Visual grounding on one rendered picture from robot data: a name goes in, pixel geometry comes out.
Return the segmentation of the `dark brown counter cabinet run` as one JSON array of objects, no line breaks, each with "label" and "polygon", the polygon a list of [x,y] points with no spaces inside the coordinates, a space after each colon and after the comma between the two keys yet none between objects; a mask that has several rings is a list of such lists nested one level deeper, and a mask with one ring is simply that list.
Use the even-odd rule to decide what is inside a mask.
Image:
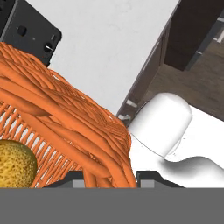
[{"label": "dark brown counter cabinet run", "polygon": [[[172,18],[177,10],[179,3],[181,0],[178,0],[176,6],[171,11],[171,15],[168,18],[168,21],[165,24],[164,29],[162,30],[156,44],[153,46],[147,60],[144,62],[143,67],[141,68],[138,76],[136,77],[135,82],[133,83],[132,87],[130,88],[129,92],[125,100],[122,103],[122,106],[119,108],[116,116],[118,117],[121,115],[130,115],[131,120],[124,120],[122,121],[126,127],[128,127],[137,114],[137,111],[142,107],[143,98],[145,97],[148,88],[156,77],[159,68],[165,62],[165,54],[168,44],[168,38],[172,23]],[[134,108],[126,103],[127,100],[133,101],[137,108]]]}]

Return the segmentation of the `white rounded object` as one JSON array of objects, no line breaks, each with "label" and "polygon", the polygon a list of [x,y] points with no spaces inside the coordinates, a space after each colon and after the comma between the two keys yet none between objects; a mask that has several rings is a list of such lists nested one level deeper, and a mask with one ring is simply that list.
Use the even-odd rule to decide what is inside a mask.
[{"label": "white rounded object", "polygon": [[224,122],[172,93],[156,94],[129,125],[134,172],[183,187],[224,188]]}]

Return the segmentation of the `dark brown cabinet block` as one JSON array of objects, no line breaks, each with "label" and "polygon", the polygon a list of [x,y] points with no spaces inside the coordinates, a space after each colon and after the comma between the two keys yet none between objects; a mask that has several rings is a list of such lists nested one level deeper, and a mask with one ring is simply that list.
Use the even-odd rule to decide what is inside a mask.
[{"label": "dark brown cabinet block", "polygon": [[190,70],[224,24],[218,18],[224,18],[224,0],[181,0],[171,20],[164,63]]}]

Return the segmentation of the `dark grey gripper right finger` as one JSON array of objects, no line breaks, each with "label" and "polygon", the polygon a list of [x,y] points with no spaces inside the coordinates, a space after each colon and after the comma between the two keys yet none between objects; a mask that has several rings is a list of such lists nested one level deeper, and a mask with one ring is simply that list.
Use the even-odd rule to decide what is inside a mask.
[{"label": "dark grey gripper right finger", "polygon": [[136,180],[139,188],[182,188],[182,185],[163,179],[157,171],[137,171]]}]

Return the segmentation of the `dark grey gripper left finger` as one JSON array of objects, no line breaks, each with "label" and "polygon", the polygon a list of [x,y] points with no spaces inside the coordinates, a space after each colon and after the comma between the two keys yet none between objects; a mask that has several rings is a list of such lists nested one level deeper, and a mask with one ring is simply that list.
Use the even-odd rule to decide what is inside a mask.
[{"label": "dark grey gripper left finger", "polygon": [[84,178],[82,171],[70,171],[62,180],[58,180],[45,188],[84,188]]}]

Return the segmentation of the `orange wicker basket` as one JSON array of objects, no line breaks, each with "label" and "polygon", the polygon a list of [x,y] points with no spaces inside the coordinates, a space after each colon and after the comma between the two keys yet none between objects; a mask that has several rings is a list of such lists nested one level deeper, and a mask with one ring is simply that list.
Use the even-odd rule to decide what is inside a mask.
[{"label": "orange wicker basket", "polygon": [[136,187],[131,137],[123,122],[47,68],[35,56],[0,42],[0,139],[35,154],[33,186],[81,171],[87,187]]}]

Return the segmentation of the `yellow speckled round bread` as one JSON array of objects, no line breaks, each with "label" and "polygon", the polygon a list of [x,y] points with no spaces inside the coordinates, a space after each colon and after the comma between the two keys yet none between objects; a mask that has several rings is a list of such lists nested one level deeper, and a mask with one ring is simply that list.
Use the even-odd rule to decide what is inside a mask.
[{"label": "yellow speckled round bread", "polygon": [[0,188],[30,187],[38,169],[30,148],[14,140],[0,140]]}]

